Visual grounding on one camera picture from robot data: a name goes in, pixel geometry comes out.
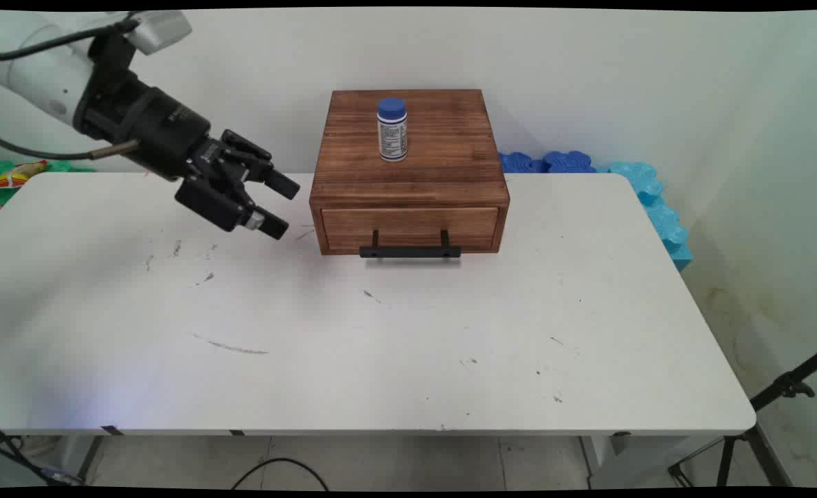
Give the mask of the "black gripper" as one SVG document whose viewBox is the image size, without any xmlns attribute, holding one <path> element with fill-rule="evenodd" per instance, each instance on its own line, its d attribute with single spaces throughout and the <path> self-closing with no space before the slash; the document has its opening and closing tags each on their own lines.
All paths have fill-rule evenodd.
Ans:
<svg viewBox="0 0 817 498">
<path fill-rule="evenodd" d="M 224 231 L 243 227 L 281 239 L 288 221 L 260 207 L 246 183 L 264 184 L 291 201 L 300 186 L 275 169 L 272 154 L 226 129 L 211 136 L 211 123 L 158 87 L 149 87 L 123 67 L 95 68 L 74 113 L 74 129 L 95 140 L 137 142 L 125 157 L 174 182 L 217 158 L 217 180 L 185 178 L 175 201 Z"/>
</svg>

